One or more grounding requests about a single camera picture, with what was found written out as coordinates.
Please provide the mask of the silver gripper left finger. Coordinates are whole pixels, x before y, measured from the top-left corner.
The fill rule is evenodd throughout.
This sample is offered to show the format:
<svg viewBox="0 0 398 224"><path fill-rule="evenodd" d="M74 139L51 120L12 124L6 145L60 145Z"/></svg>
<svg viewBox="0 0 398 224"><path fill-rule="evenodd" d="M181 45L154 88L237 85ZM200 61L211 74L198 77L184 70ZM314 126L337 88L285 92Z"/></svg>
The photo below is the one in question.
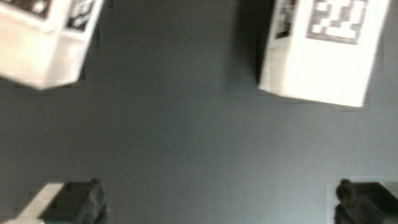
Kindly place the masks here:
<svg viewBox="0 0 398 224"><path fill-rule="evenodd" d="M108 208L102 184L47 183L10 224L106 224Z"/></svg>

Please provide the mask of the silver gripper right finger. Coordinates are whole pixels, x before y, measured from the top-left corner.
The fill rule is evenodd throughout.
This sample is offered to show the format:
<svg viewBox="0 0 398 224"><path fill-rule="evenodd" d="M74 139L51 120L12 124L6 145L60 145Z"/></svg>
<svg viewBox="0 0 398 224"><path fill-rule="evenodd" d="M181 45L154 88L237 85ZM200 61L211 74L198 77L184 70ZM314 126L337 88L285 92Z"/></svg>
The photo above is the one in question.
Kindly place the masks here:
<svg viewBox="0 0 398 224"><path fill-rule="evenodd" d="M398 224L398 182L339 181L332 224Z"/></svg>

